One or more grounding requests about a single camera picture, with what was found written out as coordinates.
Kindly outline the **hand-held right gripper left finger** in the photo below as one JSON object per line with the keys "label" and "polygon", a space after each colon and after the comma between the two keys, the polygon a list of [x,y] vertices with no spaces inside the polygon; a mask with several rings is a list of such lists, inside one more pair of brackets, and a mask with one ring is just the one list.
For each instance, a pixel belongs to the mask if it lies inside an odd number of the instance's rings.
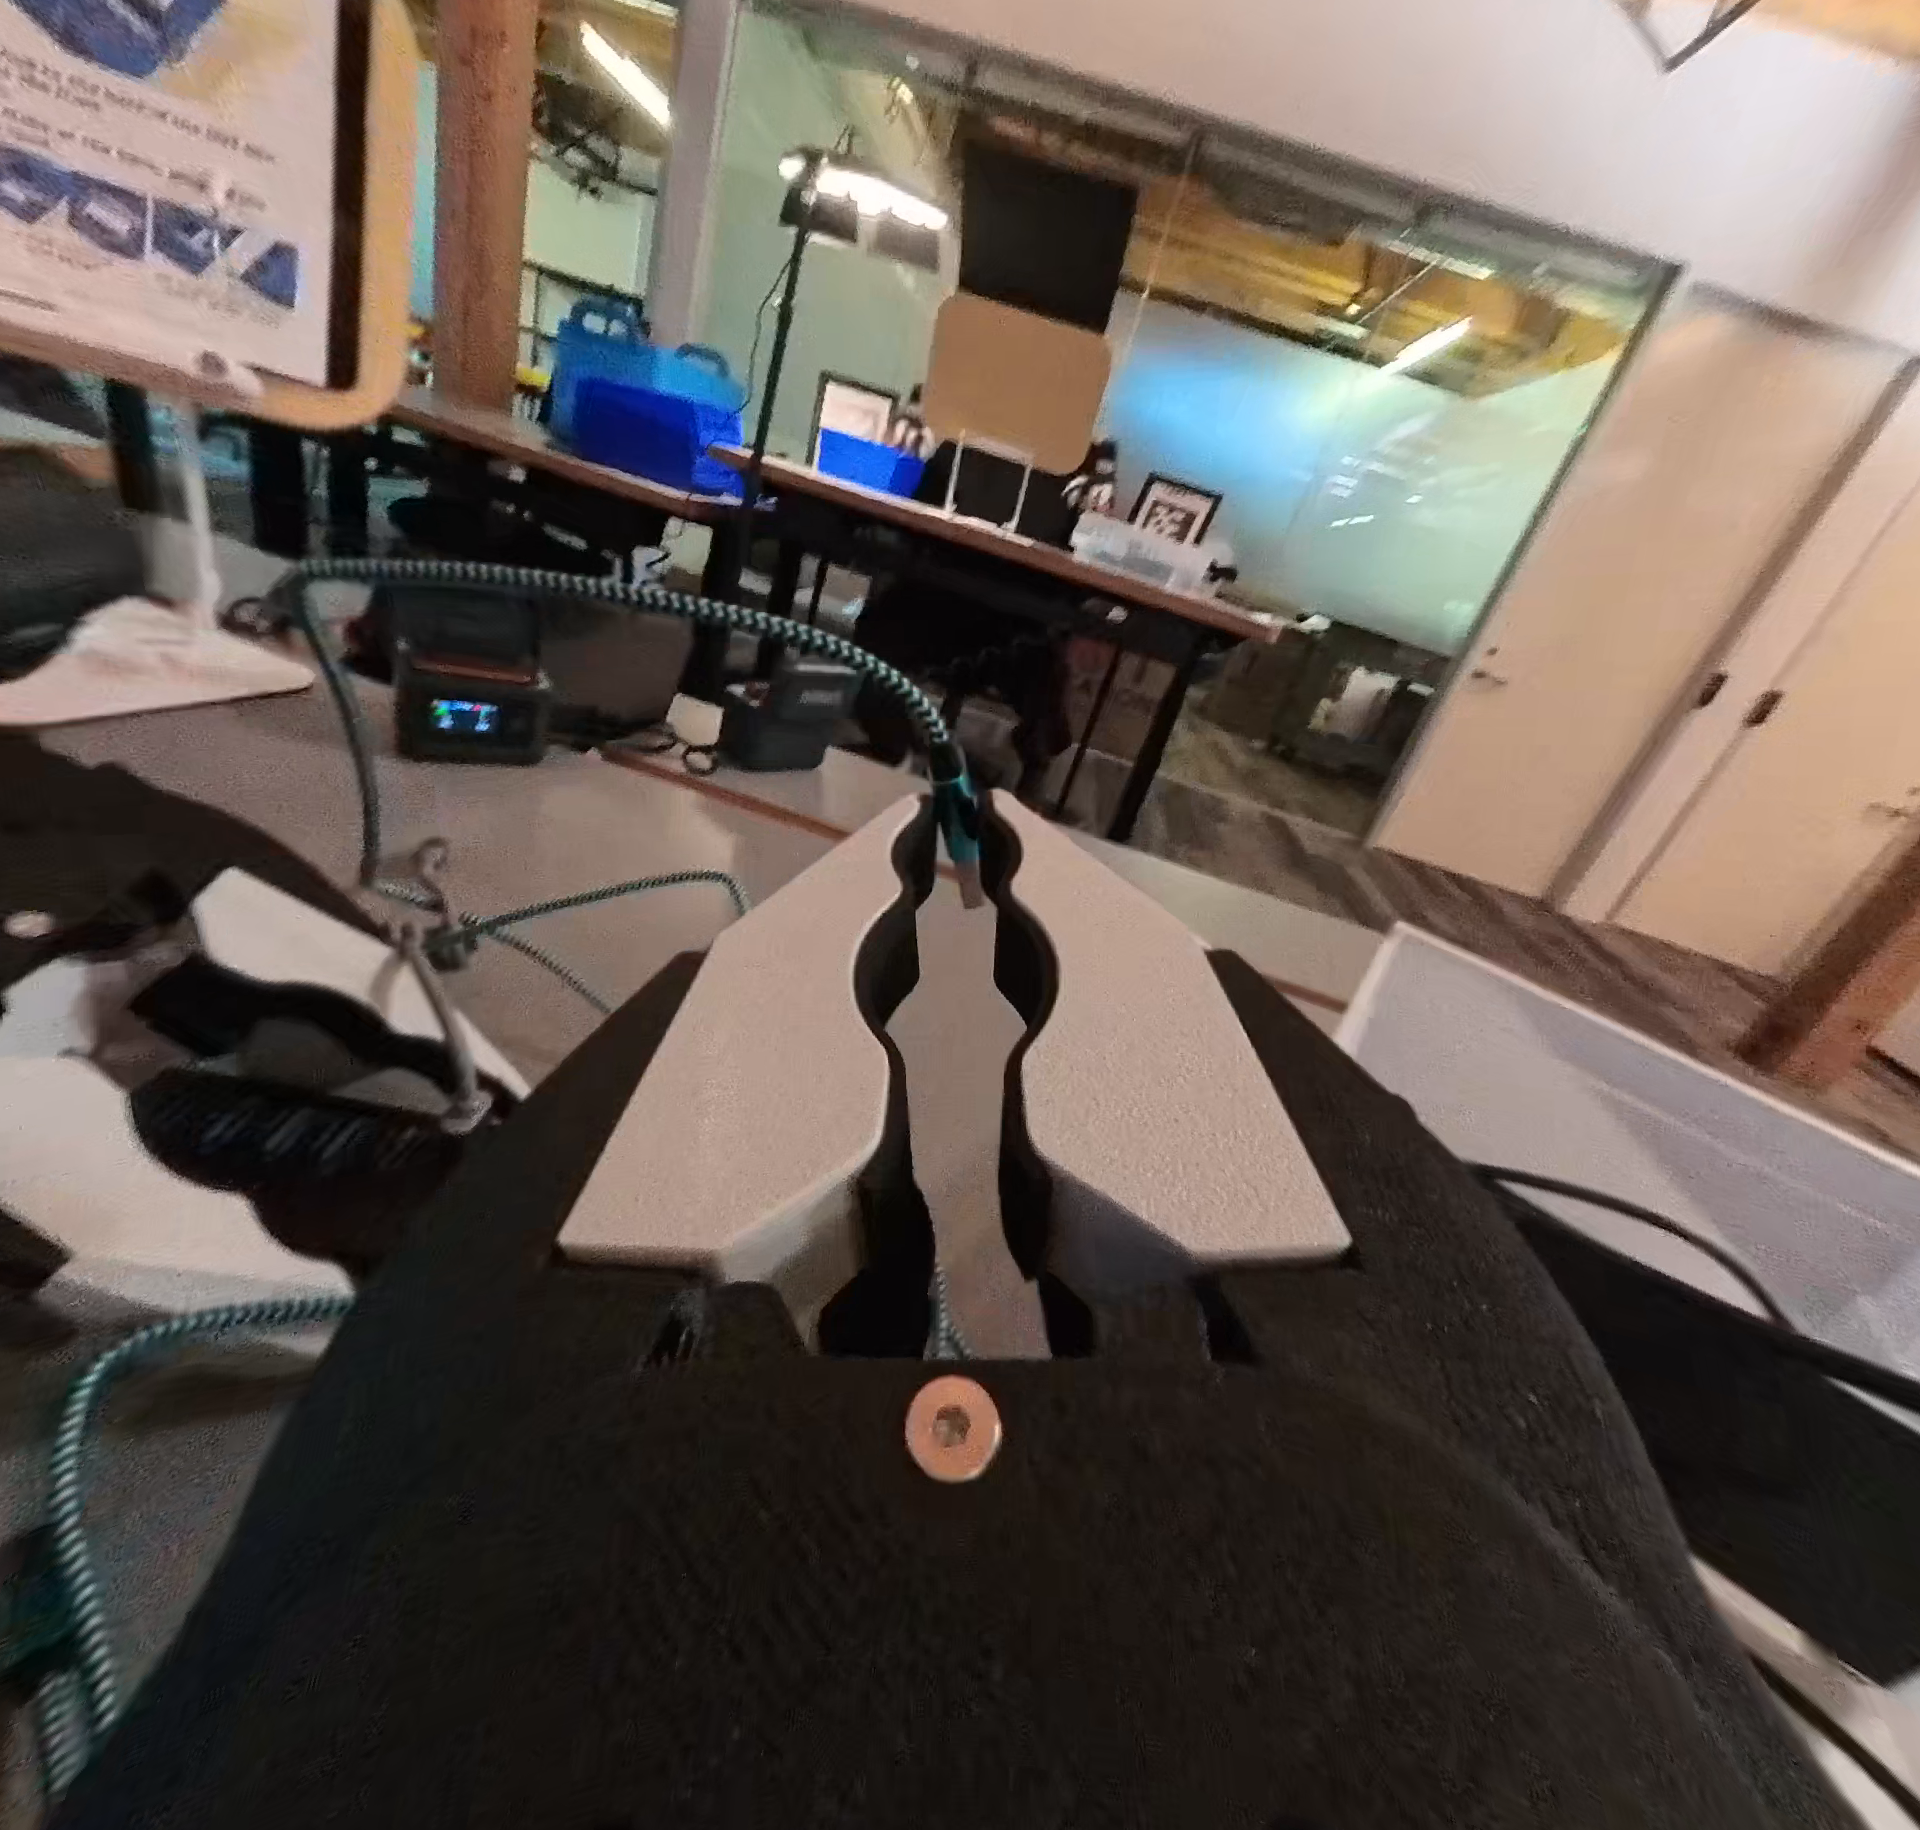
{"label": "hand-held right gripper left finger", "polygon": [[827,1353],[929,1348],[892,1021],[934,863],[929,798],[905,798],[713,940],[562,1224],[565,1263],[771,1288]]}

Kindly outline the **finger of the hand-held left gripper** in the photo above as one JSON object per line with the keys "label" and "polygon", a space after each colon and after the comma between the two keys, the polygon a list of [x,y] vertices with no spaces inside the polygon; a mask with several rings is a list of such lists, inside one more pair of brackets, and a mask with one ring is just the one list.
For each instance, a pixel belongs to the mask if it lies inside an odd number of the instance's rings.
{"label": "finger of the hand-held left gripper", "polygon": [[110,1300],[349,1297],[344,1271],[277,1243],[253,1206],[143,1151],[124,1093],[88,1062],[1,1062],[4,1212],[64,1251],[51,1288]]}
{"label": "finger of the hand-held left gripper", "polygon": [[207,885],[133,968],[133,1025],[185,1062],[421,1115],[503,1115],[525,1094],[420,949],[245,873]]}

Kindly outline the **clear plastic bin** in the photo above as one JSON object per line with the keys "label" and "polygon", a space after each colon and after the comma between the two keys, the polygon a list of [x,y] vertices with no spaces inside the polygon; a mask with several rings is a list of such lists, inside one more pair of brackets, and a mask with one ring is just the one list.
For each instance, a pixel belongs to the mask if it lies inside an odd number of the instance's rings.
{"label": "clear plastic bin", "polygon": [[1916,1826],[1916,1161],[1396,927],[1340,1046],[1481,1166],[1860,1826]]}

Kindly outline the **black portable power station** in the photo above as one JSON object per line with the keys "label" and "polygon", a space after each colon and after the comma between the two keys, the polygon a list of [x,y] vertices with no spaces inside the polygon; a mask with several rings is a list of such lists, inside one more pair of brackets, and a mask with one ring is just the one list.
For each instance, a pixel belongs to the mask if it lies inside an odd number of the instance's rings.
{"label": "black portable power station", "polygon": [[538,661],[488,660],[396,631],[394,748],[418,763],[538,764],[553,684]]}

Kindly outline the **dark grey charger box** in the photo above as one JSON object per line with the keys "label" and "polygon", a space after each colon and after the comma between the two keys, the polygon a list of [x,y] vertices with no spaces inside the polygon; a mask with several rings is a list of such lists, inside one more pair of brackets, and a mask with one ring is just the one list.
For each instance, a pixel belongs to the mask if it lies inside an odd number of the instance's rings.
{"label": "dark grey charger box", "polygon": [[731,682],[722,693],[717,763],[742,771],[820,768],[853,714],[859,684],[846,664],[793,654],[766,678]]}

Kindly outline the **clear storage box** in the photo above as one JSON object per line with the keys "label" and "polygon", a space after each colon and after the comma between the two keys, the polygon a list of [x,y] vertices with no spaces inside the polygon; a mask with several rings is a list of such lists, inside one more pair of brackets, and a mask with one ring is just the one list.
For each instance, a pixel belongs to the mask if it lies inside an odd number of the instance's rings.
{"label": "clear storage box", "polygon": [[1216,582],[1211,575],[1209,547],[1178,541],[1155,528],[1140,528],[1105,513],[1082,513],[1074,523],[1070,547],[1090,567],[1174,593],[1202,593]]}

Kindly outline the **wooden top desk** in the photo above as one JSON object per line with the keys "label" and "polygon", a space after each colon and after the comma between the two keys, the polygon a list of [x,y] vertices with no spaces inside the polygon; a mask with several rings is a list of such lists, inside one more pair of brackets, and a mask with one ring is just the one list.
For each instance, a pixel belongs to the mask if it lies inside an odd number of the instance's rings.
{"label": "wooden top desk", "polygon": [[389,508],[399,545],[458,566],[682,588],[759,604],[743,585],[739,502],[565,450],[542,427],[415,387],[376,425],[379,465],[420,485]]}
{"label": "wooden top desk", "polygon": [[754,536],[777,545],[771,608],[787,612],[803,559],[817,570],[864,579],[907,576],[991,606],[1044,631],[1088,639],[1117,654],[1162,660],[1170,680],[1132,760],[1105,828],[1132,843],[1159,774],[1171,728],[1202,660],[1235,643],[1275,644],[1287,626],[1209,595],[1170,591],[1125,571],[1087,564],[994,523],[885,495],[788,458],[756,461],[743,445],[706,450],[734,474],[759,474],[771,492]]}

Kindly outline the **white door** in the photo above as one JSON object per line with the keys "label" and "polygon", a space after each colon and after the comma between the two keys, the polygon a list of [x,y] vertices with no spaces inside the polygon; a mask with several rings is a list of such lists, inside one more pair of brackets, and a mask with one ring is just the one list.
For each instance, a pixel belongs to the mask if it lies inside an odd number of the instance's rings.
{"label": "white door", "polygon": [[1635,336],[1367,836],[1544,899],[1913,356],[1707,284]]}
{"label": "white door", "polygon": [[1553,893],[1761,978],[1916,833],[1916,360],[1789,528]]}

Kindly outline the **dark blue plastic bin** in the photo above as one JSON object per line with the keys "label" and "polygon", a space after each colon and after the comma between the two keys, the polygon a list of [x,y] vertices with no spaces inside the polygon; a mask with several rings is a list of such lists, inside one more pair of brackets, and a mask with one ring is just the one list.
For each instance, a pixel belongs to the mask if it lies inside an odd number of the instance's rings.
{"label": "dark blue plastic bin", "polygon": [[565,450],[606,470],[715,502],[742,496],[742,474],[711,455],[742,445],[733,402],[688,396],[636,381],[584,378],[553,435]]}

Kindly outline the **glass office partition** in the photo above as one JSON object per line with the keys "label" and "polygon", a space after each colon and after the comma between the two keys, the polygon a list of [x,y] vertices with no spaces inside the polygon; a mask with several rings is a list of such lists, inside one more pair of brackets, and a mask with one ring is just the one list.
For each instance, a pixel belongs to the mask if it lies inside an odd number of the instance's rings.
{"label": "glass office partition", "polygon": [[825,378],[926,378],[975,142],[1125,189],[1094,435],[1117,509],[1220,496],[1245,593],[1452,654],[1577,450],[1667,268],[1167,99],[827,0],[739,0],[699,341],[754,375],[791,230],[779,164],[841,147],[946,211],[931,268],[811,237],[770,453],[809,461]]}

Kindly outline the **black framed picture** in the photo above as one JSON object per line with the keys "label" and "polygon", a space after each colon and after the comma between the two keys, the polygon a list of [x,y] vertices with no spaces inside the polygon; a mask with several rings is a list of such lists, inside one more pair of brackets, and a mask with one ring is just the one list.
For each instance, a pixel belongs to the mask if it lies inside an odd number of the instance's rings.
{"label": "black framed picture", "polygon": [[890,444],[897,394],[890,387],[822,370],[817,384],[808,462],[827,471],[830,458],[846,455],[846,439],[859,445]]}

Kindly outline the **tan rounded sign board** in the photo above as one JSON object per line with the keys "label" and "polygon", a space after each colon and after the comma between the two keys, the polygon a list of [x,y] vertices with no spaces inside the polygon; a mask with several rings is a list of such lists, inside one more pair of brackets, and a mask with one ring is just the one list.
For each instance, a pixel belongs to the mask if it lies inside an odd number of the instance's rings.
{"label": "tan rounded sign board", "polygon": [[1094,441],[1109,373],[1103,333],[958,290],[931,319],[922,413],[936,444],[1070,475]]}

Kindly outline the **studio light on stand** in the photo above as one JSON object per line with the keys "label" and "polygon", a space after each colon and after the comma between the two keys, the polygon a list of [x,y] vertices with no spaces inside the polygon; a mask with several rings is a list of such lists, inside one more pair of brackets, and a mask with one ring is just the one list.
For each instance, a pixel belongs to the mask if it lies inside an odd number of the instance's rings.
{"label": "studio light on stand", "polygon": [[749,462],[742,474],[743,513],[733,547],[737,571],[745,570],[749,548],[759,540],[765,456],[809,245],[820,241],[938,276],[950,240],[946,209],[913,186],[887,178],[877,163],[857,156],[850,135],[834,147],[791,147],[779,156],[777,176],[782,184],[777,225],[788,233],[788,246],[779,258],[775,282],[765,293],[774,306],[771,339],[770,343],[756,339],[749,353],[754,396],[747,401]]}

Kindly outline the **light blue handled tote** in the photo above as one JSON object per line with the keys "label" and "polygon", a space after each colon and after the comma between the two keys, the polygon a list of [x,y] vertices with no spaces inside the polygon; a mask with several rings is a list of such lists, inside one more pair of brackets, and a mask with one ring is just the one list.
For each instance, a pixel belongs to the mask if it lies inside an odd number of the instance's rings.
{"label": "light blue handled tote", "polygon": [[747,389],[727,356],[706,344],[657,344],[639,306],[613,295],[583,295],[551,339],[544,427],[572,445],[580,391],[591,381],[639,387],[706,404],[717,413],[717,439],[742,444]]}

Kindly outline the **black wall screen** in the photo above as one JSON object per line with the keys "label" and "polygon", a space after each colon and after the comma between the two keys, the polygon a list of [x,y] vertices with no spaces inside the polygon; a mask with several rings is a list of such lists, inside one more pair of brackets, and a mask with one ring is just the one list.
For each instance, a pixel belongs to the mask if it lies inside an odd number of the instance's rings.
{"label": "black wall screen", "polygon": [[956,286],[1078,329],[1109,325],[1140,189],[965,136]]}

